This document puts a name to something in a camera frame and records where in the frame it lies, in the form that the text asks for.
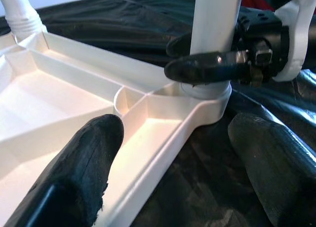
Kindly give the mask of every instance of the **black rubber grip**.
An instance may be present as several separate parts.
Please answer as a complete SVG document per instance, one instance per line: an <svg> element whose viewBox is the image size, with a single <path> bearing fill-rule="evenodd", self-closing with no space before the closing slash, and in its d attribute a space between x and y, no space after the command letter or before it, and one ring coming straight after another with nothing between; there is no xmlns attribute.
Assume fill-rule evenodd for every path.
<svg viewBox="0 0 316 227"><path fill-rule="evenodd" d="M272 224L316 226L316 153L287 127L248 113L228 133Z"/></svg>
<svg viewBox="0 0 316 227"><path fill-rule="evenodd" d="M92 226L123 134L115 115L89 121L47 165L4 226Z"/></svg>

